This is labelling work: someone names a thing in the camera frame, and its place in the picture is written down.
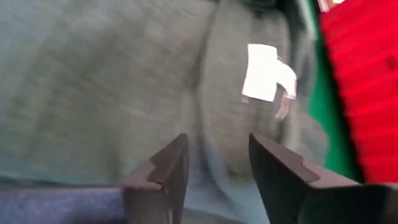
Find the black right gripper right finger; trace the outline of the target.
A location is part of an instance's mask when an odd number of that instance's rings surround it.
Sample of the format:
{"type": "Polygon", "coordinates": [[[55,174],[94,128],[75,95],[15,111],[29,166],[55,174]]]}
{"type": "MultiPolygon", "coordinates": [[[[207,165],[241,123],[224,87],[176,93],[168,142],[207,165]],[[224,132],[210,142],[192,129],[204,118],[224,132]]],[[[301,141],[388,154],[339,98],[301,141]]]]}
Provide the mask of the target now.
{"type": "Polygon", "coordinates": [[[397,184],[360,184],[259,134],[248,151],[271,224],[398,224],[397,184]]]}

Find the dark green polo shirt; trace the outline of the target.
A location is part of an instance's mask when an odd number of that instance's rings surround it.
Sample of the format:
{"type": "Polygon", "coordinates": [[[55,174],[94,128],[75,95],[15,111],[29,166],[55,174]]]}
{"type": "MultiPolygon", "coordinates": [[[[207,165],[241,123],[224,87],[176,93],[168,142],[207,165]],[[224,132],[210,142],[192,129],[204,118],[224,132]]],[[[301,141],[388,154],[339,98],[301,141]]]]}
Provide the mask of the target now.
{"type": "Polygon", "coordinates": [[[269,224],[259,133],[324,164],[308,0],[0,0],[0,190],[111,185],[189,139],[183,224],[269,224]]]}

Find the red plastic laundry bin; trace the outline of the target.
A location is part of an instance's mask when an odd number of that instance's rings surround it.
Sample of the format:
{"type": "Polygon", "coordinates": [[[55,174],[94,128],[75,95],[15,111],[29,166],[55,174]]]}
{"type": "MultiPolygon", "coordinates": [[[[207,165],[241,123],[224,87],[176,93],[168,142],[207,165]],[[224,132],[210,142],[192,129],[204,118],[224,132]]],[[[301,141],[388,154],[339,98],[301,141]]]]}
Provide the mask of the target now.
{"type": "Polygon", "coordinates": [[[319,23],[364,179],[398,183],[398,0],[344,0],[319,23]]]}

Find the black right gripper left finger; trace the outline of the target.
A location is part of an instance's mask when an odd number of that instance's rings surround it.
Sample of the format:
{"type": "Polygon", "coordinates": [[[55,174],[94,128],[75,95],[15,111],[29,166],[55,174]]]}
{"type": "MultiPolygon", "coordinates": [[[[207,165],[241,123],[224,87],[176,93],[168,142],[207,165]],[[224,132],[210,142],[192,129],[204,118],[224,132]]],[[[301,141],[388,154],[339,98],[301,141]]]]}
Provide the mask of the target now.
{"type": "Polygon", "coordinates": [[[179,134],[119,185],[0,191],[0,224],[181,224],[188,170],[179,134]]]}

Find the green table mat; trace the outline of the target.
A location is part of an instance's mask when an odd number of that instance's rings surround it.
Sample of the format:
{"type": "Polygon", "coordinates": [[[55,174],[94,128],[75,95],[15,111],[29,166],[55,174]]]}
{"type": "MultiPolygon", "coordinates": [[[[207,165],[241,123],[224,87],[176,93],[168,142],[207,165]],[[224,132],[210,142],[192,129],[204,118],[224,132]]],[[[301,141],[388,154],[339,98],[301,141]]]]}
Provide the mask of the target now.
{"type": "Polygon", "coordinates": [[[332,74],[323,36],[319,29],[320,8],[317,0],[306,0],[310,21],[315,24],[317,78],[314,84],[309,112],[321,124],[328,135],[328,154],[324,166],[357,182],[364,177],[356,161],[354,144],[349,135],[349,126],[343,114],[343,105],[332,74]]]}

